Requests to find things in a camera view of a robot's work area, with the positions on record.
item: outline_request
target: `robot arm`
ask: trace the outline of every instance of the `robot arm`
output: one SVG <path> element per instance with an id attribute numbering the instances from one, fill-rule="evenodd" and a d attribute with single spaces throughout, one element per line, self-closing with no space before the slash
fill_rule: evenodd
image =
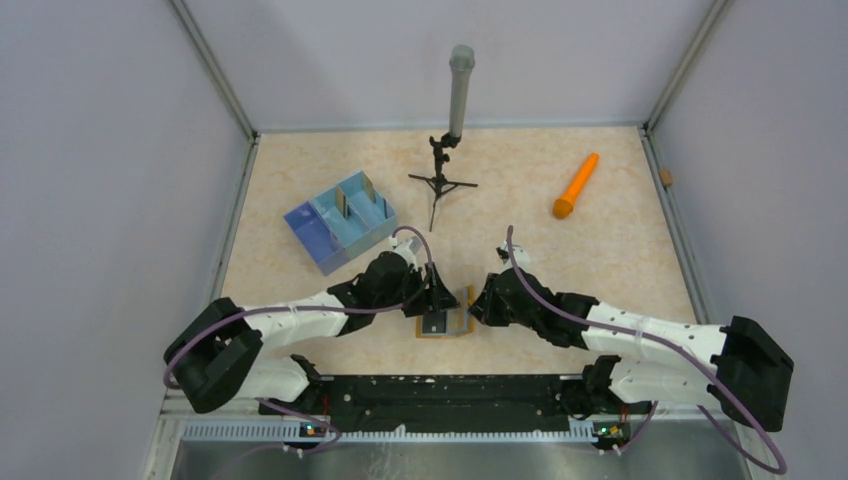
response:
<path id="1" fill-rule="evenodd" d="M 393 243 L 364 273 L 302 300 L 261 308 L 238 307 L 229 298 L 212 302 L 164 355 L 169 364 L 182 355 L 173 375 L 194 410 L 207 413 L 236 398 L 294 401 L 309 385 L 307 373 L 291 358 L 271 359 L 273 350 L 355 332 L 370 325 L 379 311 L 401 304 L 407 317 L 459 305 L 434 264 L 418 266 L 418 238 Z M 204 330 L 245 311 L 252 313 L 180 353 Z"/>
<path id="2" fill-rule="evenodd" d="M 582 393 L 584 404 L 664 401 L 721 407 L 728 417 L 748 424 L 689 361 L 658 342 L 642 338 L 643 334 L 652 334 L 680 346 L 709 368 L 766 431 L 782 428 L 794 364 L 757 322 L 733 317 L 729 326 L 687 325 L 628 312 L 586 295 L 554 294 L 526 273 L 529 255 L 515 246 L 517 267 L 548 303 L 595 324 L 639 333 L 633 336 L 583 325 L 536 301 L 520 283 L 506 251 L 497 251 L 503 268 L 500 273 L 488 275 L 483 291 L 470 308 L 471 314 L 485 325 L 524 325 L 560 347 L 617 354 L 602 356 L 594 366 L 584 369 L 586 392 L 575 392 Z M 580 407 L 573 406 L 571 410 L 579 411 Z"/>

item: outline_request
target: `cable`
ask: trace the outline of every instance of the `cable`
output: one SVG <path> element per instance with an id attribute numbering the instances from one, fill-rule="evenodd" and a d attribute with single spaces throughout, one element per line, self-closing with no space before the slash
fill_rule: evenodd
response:
<path id="1" fill-rule="evenodd" d="M 408 225 L 401 225 L 400 227 L 396 228 L 394 232 L 392 232 L 392 237 L 397 236 L 397 233 L 401 230 L 408 230 L 408 231 L 412 232 L 413 234 L 415 234 L 421 240 L 422 245 L 424 245 L 424 251 L 427 253 L 427 265 L 432 266 L 433 265 L 433 254 L 430 251 L 430 245 L 427 244 L 427 240 L 424 238 L 424 235 L 422 235 L 421 232 L 419 232 L 414 227 L 410 227 Z M 389 307 L 381 307 L 381 308 L 343 308 L 343 307 L 328 307 L 328 306 L 325 306 L 325 305 L 304 305 L 304 306 L 297 307 L 297 310 L 301 311 L 301 312 L 352 313 L 352 314 L 355 314 L 355 315 L 372 315 L 372 314 L 377 314 L 377 313 L 391 312 L 392 310 L 399 310 L 399 309 L 405 307 L 409 302 L 418 298 L 422 293 L 424 293 L 424 290 L 427 288 L 427 283 L 429 281 L 429 275 L 430 275 L 430 271 L 428 269 L 427 275 L 424 277 L 424 281 L 421 283 L 421 287 L 418 289 L 418 291 L 415 292 L 408 299 L 406 299 L 406 301 L 404 301 L 402 303 L 398 303 L 397 305 L 392 305 L 392 306 L 389 306 Z M 194 338 L 189 340 L 188 343 L 186 343 L 185 346 L 183 346 L 183 348 L 181 348 L 176 353 L 176 355 L 174 355 L 171 358 L 171 361 L 169 361 L 167 367 L 165 367 L 165 374 L 162 377 L 163 383 L 168 388 L 179 389 L 180 386 L 171 381 L 171 373 L 174 371 L 174 367 L 176 367 L 177 363 L 179 363 L 180 360 L 182 360 L 183 357 L 185 357 L 188 354 L 188 352 L 191 351 L 192 348 L 197 346 L 197 344 L 200 343 L 204 338 L 206 338 L 209 335 L 217 332 L 221 328 L 223 328 L 223 327 L 225 327 L 225 326 L 227 326 L 227 325 L 229 325 L 229 324 L 231 324 L 235 321 L 241 320 L 244 317 L 250 316 L 250 315 L 260 315 L 260 314 L 265 314 L 265 313 L 286 313 L 286 312 L 290 312 L 290 311 L 291 311 L 291 308 L 288 307 L 288 306 L 254 308 L 253 310 L 247 310 L 247 311 L 235 313 L 233 315 L 230 315 L 229 317 L 225 317 L 225 318 L 219 320 L 218 322 L 210 325 L 205 330 L 198 333 L 197 336 L 195 336 Z"/>
<path id="2" fill-rule="evenodd" d="M 512 231 L 513 231 L 513 226 L 510 225 L 506 230 L 507 252 L 509 253 L 509 259 L 512 262 L 512 264 L 517 265 L 517 263 L 515 261 L 515 255 L 513 253 L 513 248 L 512 248 Z M 527 293 L 529 293 L 530 296 L 532 296 L 533 299 L 536 300 L 537 302 L 539 302 L 542 306 L 544 306 L 545 308 L 547 308 L 551 312 L 559 315 L 560 317 L 562 317 L 566 320 L 570 320 L 572 322 L 579 323 L 581 325 L 586 325 L 586 326 L 594 327 L 594 328 L 601 328 L 601 329 L 604 329 L 604 330 L 611 330 L 613 332 L 623 333 L 623 334 L 626 334 L 626 335 L 636 336 L 639 333 L 636 330 L 633 330 L 633 329 L 630 329 L 630 328 L 619 327 L 619 326 L 616 326 L 616 325 L 607 325 L 607 324 L 599 323 L 599 322 L 593 322 L 591 320 L 587 320 L 585 318 L 580 318 L 578 316 L 575 316 L 575 315 L 572 315 L 568 312 L 565 312 L 565 311 L 557 308 L 555 305 L 550 304 L 547 300 L 542 298 L 541 295 L 536 293 L 536 291 L 533 290 L 533 288 L 527 282 L 527 279 L 524 278 L 524 272 L 521 271 L 521 268 L 513 268 L 513 270 L 515 270 L 515 274 L 518 277 L 518 281 L 521 282 L 521 285 L 524 286 L 524 288 L 527 290 Z M 704 415 L 706 415 L 707 419 L 710 420 L 710 422 L 713 424 L 713 426 L 715 426 L 716 429 L 718 429 L 719 433 L 721 433 L 721 435 L 726 440 L 728 440 L 728 442 L 730 443 L 731 446 L 733 446 L 736 450 L 738 450 L 739 453 L 741 453 L 745 458 L 750 460 L 751 463 L 757 465 L 758 467 L 762 468 L 763 470 L 765 470 L 767 472 L 774 473 L 776 475 L 784 475 L 786 473 L 786 470 L 787 470 L 786 459 L 783 458 L 783 454 L 780 453 L 780 449 L 777 448 L 777 445 L 775 445 L 774 441 L 771 439 L 771 437 L 768 435 L 768 433 L 766 433 L 765 429 L 760 424 L 760 422 L 758 422 L 757 419 L 754 418 L 754 415 L 748 410 L 748 408 L 736 397 L 736 395 L 733 394 L 733 392 L 730 391 L 729 388 L 727 388 L 718 379 L 718 377 L 715 376 L 715 374 L 713 372 L 710 371 L 709 368 L 707 368 L 705 365 L 703 365 L 700 361 L 698 361 L 697 358 L 693 357 L 689 352 L 684 350 L 681 346 L 676 345 L 675 343 L 673 343 L 669 340 L 666 340 L 663 337 L 660 337 L 658 335 L 654 335 L 652 333 L 644 332 L 644 333 L 642 333 L 642 338 L 652 340 L 654 342 L 659 343 L 660 345 L 663 345 L 663 346 L 671 349 L 672 351 L 676 352 L 677 354 L 679 354 L 680 356 L 685 358 L 689 363 L 691 363 L 693 366 L 695 366 L 695 368 L 697 368 L 705 377 L 707 377 L 707 379 L 709 379 L 710 383 L 712 383 L 713 385 L 716 386 L 716 388 L 718 388 L 718 390 L 722 393 L 722 395 L 724 395 L 724 397 L 727 398 L 727 400 L 730 401 L 731 404 L 733 404 L 733 407 L 736 408 L 736 410 L 739 411 L 739 413 L 742 414 L 742 416 L 745 418 L 745 420 L 748 422 L 748 424 L 751 425 L 753 427 L 753 429 L 757 432 L 757 434 L 760 436 L 760 438 L 766 444 L 766 447 L 769 449 L 769 451 L 771 452 L 771 454 L 774 456 L 775 460 L 777 461 L 777 467 L 773 467 L 773 466 L 771 466 L 771 465 L 769 465 L 769 464 L 767 464 L 767 463 L 765 463 L 765 462 L 763 462 L 763 461 L 761 461 L 757 458 L 754 458 L 754 456 L 751 455 L 750 453 L 748 453 L 744 448 L 742 448 L 741 445 L 739 445 L 735 441 L 732 441 L 732 437 L 731 437 L 730 433 L 728 433 L 724 429 L 724 427 L 719 425 L 718 422 L 715 420 L 715 418 L 713 418 L 712 415 L 710 415 L 709 412 L 706 411 L 706 409 L 704 409 L 703 407 L 700 407 L 701 411 L 704 412 Z M 636 435 L 634 435 L 633 438 L 629 442 L 627 442 L 627 445 L 630 445 L 631 443 L 633 443 L 633 440 L 635 440 L 635 437 L 636 437 Z"/>
<path id="3" fill-rule="evenodd" d="M 624 452 L 626 452 L 630 448 L 630 446 L 633 444 L 633 442 L 636 441 L 636 439 L 638 439 L 640 436 L 642 436 L 642 432 L 645 430 L 645 427 L 648 426 L 648 424 L 651 422 L 651 419 L 654 418 L 654 414 L 657 413 L 657 405 L 658 404 L 659 404 L 659 402 L 654 402 L 654 403 L 651 404 L 651 410 L 648 411 L 648 415 L 645 417 L 645 420 L 643 420 L 642 423 L 640 423 L 639 426 L 636 427 L 636 431 L 633 433 L 633 435 L 630 436 L 630 440 L 628 440 L 627 443 L 625 443 L 624 445 L 622 445 L 621 447 L 619 447 L 617 449 L 619 455 L 624 454 Z M 597 450 L 597 449 L 594 449 L 594 448 L 593 449 L 584 449 L 584 448 L 565 447 L 565 449 L 568 450 L 569 452 L 585 453 L 585 454 L 588 454 L 588 455 L 595 455 L 595 456 L 604 455 L 604 454 L 607 453 L 604 450 Z"/>
<path id="4" fill-rule="evenodd" d="M 408 225 L 401 225 L 400 227 L 396 228 L 392 232 L 392 238 L 396 237 L 398 232 L 400 232 L 402 230 L 407 230 L 407 231 L 412 232 L 415 236 L 417 236 L 421 240 L 421 244 L 424 246 L 424 251 L 427 254 L 426 265 L 432 267 L 433 266 L 433 253 L 430 250 L 430 245 L 427 243 L 427 239 L 424 238 L 424 235 L 420 231 L 418 231 L 415 227 L 411 227 L 411 226 L 408 226 Z M 318 312 L 341 312 L 341 313 L 349 313 L 349 314 L 355 314 L 355 315 L 372 315 L 372 314 L 390 312 L 392 310 L 399 310 L 399 309 L 405 307 L 409 302 L 412 302 L 413 300 L 415 300 L 416 298 L 421 296 L 422 293 L 424 293 L 424 290 L 427 288 L 427 284 L 429 283 L 430 275 L 431 275 L 431 273 L 430 273 L 431 269 L 428 268 L 426 270 L 427 270 L 427 274 L 424 276 L 424 281 L 421 283 L 421 287 L 415 293 L 413 293 L 409 298 L 407 298 L 404 302 L 398 303 L 396 305 L 392 305 L 392 306 L 389 306 L 389 307 L 381 307 L 381 308 L 370 308 L 370 309 L 369 308 L 339 308 L 339 307 L 328 307 L 328 306 L 323 306 L 323 305 L 304 305 L 304 306 L 301 306 L 301 307 L 297 307 L 297 309 L 299 311 L 302 311 L 302 312 L 308 312 L 308 311 L 313 311 L 313 312 L 314 311 L 318 311 Z M 225 317 L 225 318 L 219 320 L 218 322 L 207 327 L 202 332 L 198 333 L 194 338 L 189 340 L 171 358 L 171 360 L 168 362 L 168 365 L 165 367 L 165 373 L 164 373 L 164 376 L 162 378 L 162 382 L 165 384 L 166 387 L 178 390 L 180 388 L 180 386 L 171 381 L 171 374 L 174 371 L 174 367 L 176 367 L 176 365 L 180 362 L 180 360 L 182 360 L 183 357 L 185 357 L 188 354 L 188 352 L 191 351 L 192 348 L 197 346 L 197 344 L 200 343 L 204 338 L 215 333 L 216 331 L 220 330 L 221 328 L 223 328 L 223 327 L 225 327 L 225 326 L 227 326 L 227 325 L 229 325 L 229 324 L 231 324 L 235 321 L 241 320 L 244 317 L 250 316 L 250 315 L 259 315 L 259 314 L 264 314 L 264 313 L 285 313 L 285 312 L 289 312 L 289 311 L 291 311 L 291 308 L 288 307 L 288 306 L 255 308 L 253 310 L 238 312 L 236 314 L 230 315 L 229 317 Z M 295 411 L 295 410 L 291 410 L 289 408 L 282 407 L 280 405 L 276 405 L 276 404 L 271 403 L 271 402 L 269 402 L 265 399 L 262 399 L 262 398 L 257 398 L 256 400 L 259 401 L 260 404 L 265 405 L 266 407 L 268 407 L 272 410 L 275 410 L 279 413 L 282 413 L 284 415 L 292 415 L 292 416 L 300 417 L 304 420 L 307 420 L 307 421 L 310 421 L 310 422 L 313 422 L 313 423 L 317 423 L 319 425 L 323 425 L 327 428 L 328 431 L 331 431 L 335 434 L 335 436 L 328 442 L 322 443 L 322 444 L 320 444 L 320 445 L 318 445 L 318 446 L 316 446 L 312 449 L 309 449 L 309 450 L 300 450 L 300 454 L 302 454 L 302 455 L 312 455 L 312 454 L 315 454 L 315 453 L 323 452 L 324 450 L 330 448 L 336 442 L 338 442 L 339 439 L 341 439 L 341 436 L 342 436 L 341 430 L 336 428 L 330 422 L 327 422 L 327 421 L 324 421 L 324 420 L 319 420 L 318 418 L 307 415 L 305 413 L 298 412 L 298 411 Z M 240 462 L 241 460 L 249 457 L 250 455 L 253 455 L 254 453 L 264 451 L 264 450 L 273 450 L 273 449 L 282 449 L 284 451 L 287 451 L 289 449 L 289 447 L 287 445 L 278 445 L 276 443 L 275 444 L 258 445 L 254 448 L 251 448 L 250 450 L 248 450 L 246 452 L 243 452 L 242 454 L 238 455 L 236 458 L 227 462 L 223 467 L 221 467 L 212 476 L 212 478 L 216 479 L 216 478 L 220 477 L 220 475 L 223 472 L 225 472 L 226 470 L 229 470 L 230 467 L 232 467 L 236 463 Z"/>
<path id="5" fill-rule="evenodd" d="M 567 403 L 564 402 L 564 401 L 560 402 L 559 406 L 560 406 L 560 408 L 562 408 L 562 410 L 565 412 L 565 414 L 569 418 L 571 418 L 572 420 L 577 420 L 578 422 L 582 422 L 584 420 L 587 420 L 589 417 L 592 416 L 591 413 L 584 413 L 583 415 L 580 415 L 579 417 L 574 415 L 573 413 L 571 413 L 571 410 L 568 408 Z"/>

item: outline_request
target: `tabletop surface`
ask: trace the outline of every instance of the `tabletop surface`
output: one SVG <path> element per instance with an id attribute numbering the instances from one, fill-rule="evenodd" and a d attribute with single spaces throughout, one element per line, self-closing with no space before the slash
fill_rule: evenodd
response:
<path id="1" fill-rule="evenodd" d="M 553 292 L 592 295 L 622 309 L 694 323 L 694 314 L 635 127 L 468 130 L 444 167 L 458 188 L 437 207 L 408 173 L 432 176 L 429 135 L 392 131 L 266 134 L 250 178 L 222 296 L 237 305 L 297 300 L 363 272 L 383 241 L 329 276 L 321 274 L 283 215 L 363 170 L 400 225 L 425 233 L 442 280 L 480 292 L 496 271 L 507 226 L 532 258 L 527 270 Z M 574 212 L 551 209 L 586 157 L 600 162 Z M 304 355 L 326 374 L 579 373 L 597 353 L 554 347 L 519 325 L 474 326 L 458 338 L 420 339 L 399 312 L 339 338 L 311 339 L 276 355 Z"/>

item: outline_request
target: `tripod leg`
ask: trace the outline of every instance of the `tripod leg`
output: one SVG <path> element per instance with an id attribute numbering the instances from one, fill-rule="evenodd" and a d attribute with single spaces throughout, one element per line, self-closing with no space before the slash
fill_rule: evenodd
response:
<path id="1" fill-rule="evenodd" d="M 458 187 L 477 187 L 476 183 L 467 183 L 467 182 L 448 182 Z"/>
<path id="2" fill-rule="evenodd" d="M 421 175 L 413 175 L 409 174 L 409 178 L 414 178 L 416 180 L 424 180 L 424 182 L 430 187 L 430 190 L 436 192 L 436 181 L 432 178 L 422 177 Z"/>
<path id="3" fill-rule="evenodd" d="M 433 218 L 436 217 L 436 202 L 438 202 L 438 201 L 439 201 L 439 197 L 436 196 L 436 199 L 433 200 L 433 211 L 430 212 L 430 230 L 429 231 L 431 231 L 431 232 L 433 231 Z"/>
<path id="4" fill-rule="evenodd" d="M 451 185 L 447 190 L 442 192 L 442 195 L 446 195 L 448 192 L 452 192 L 454 188 L 459 187 L 461 185 Z"/>

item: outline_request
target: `small box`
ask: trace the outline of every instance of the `small box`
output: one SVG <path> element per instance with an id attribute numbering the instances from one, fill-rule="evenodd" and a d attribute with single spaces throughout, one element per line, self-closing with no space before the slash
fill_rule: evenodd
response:
<path id="1" fill-rule="evenodd" d="M 359 171 L 284 216 L 324 275 L 397 228 L 395 210 Z"/>

